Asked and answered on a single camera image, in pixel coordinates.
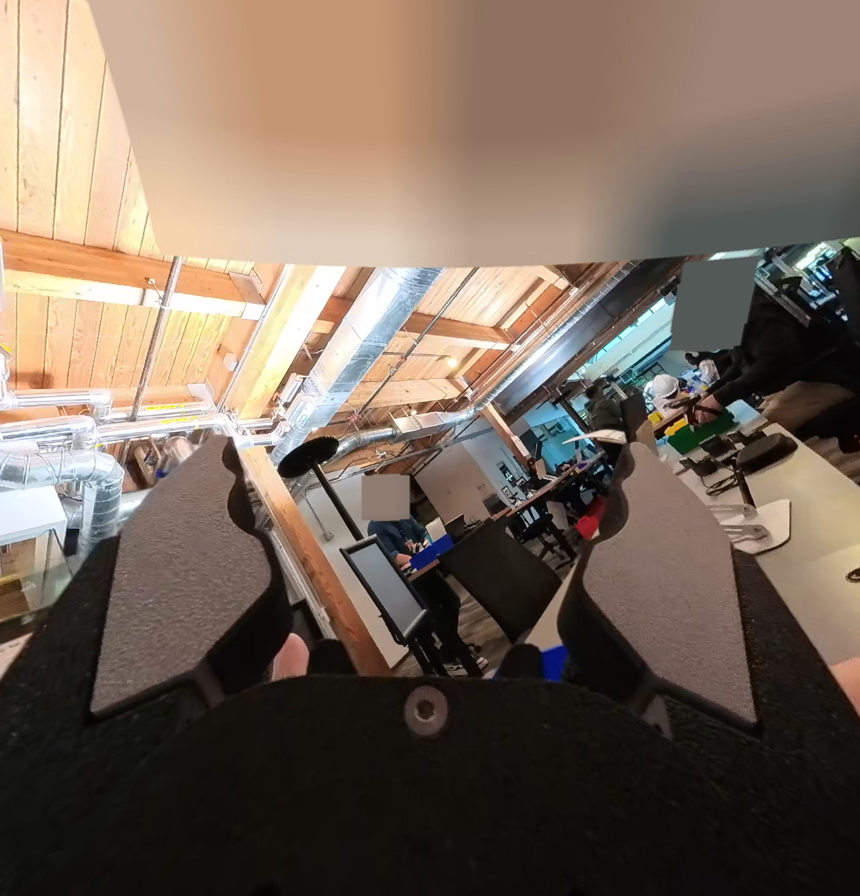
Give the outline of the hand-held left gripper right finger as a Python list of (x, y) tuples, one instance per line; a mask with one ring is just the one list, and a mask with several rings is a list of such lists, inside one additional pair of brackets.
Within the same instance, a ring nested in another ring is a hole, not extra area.
[(602, 523), (564, 591), (571, 682), (638, 714), (670, 697), (755, 728), (733, 549), (713, 514), (633, 442)]

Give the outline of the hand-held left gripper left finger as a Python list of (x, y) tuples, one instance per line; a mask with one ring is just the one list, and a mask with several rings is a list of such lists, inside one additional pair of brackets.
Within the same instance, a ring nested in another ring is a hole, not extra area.
[(107, 719), (181, 687), (211, 708), (265, 684), (291, 631), (237, 447), (214, 438), (122, 527), (89, 708)]

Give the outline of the green box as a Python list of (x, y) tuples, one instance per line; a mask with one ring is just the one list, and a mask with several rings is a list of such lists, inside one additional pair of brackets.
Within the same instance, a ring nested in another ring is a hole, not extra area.
[(680, 454), (687, 455), (699, 448), (703, 442), (719, 437), (734, 429), (737, 421), (725, 410), (720, 416), (700, 426), (684, 425), (667, 438), (669, 444)]

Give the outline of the black padded object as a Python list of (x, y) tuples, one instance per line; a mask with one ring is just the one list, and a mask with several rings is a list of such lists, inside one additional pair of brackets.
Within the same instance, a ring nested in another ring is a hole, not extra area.
[(798, 442), (784, 433), (764, 434), (745, 445), (735, 458), (735, 469), (743, 475), (756, 473), (794, 454)]

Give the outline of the dark panel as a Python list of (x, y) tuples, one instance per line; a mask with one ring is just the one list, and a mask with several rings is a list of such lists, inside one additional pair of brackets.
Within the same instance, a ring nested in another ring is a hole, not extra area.
[(503, 520), (484, 521), (441, 554), (439, 563), (511, 644), (527, 637), (562, 584), (553, 569), (508, 534)]

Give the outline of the silver insulated pipes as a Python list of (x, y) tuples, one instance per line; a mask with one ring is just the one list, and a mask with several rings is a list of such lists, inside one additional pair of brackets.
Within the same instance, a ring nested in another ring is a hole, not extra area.
[[(174, 257), (167, 282), (157, 305), (155, 331), (148, 344), (143, 378), (125, 420), (112, 420), (112, 397), (108, 392), (70, 391), (14, 393), (7, 387), (6, 351), (0, 345), (0, 411), (7, 409), (83, 405), (89, 414), (24, 420), (0, 425), (0, 489), (35, 490), (68, 488), (80, 503), (77, 555), (85, 557), (99, 543), (115, 536), (122, 525), (124, 466), (99, 447), (154, 434), (183, 434), (197, 430), (241, 436), (227, 414), (209, 405), (189, 418), (141, 417), (141, 405), (161, 346), (171, 300), (186, 263)], [(0, 236), (0, 307), (4, 293), (3, 241)]]

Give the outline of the wooden support post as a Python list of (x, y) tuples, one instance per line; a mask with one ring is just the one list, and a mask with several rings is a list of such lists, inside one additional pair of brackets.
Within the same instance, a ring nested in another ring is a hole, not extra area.
[(337, 572), (297, 508), (289, 489), (262, 446), (236, 440), (243, 470), (270, 517), (279, 543), (281, 566), (294, 586), (303, 586), (319, 623), (346, 648), (357, 672), (390, 678), (381, 654)]

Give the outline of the silver spiral duct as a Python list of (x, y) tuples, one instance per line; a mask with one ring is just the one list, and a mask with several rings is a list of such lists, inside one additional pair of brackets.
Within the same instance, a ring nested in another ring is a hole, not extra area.
[(443, 272), (374, 270), (289, 407), (289, 427), (270, 454), (273, 464), (329, 424)]

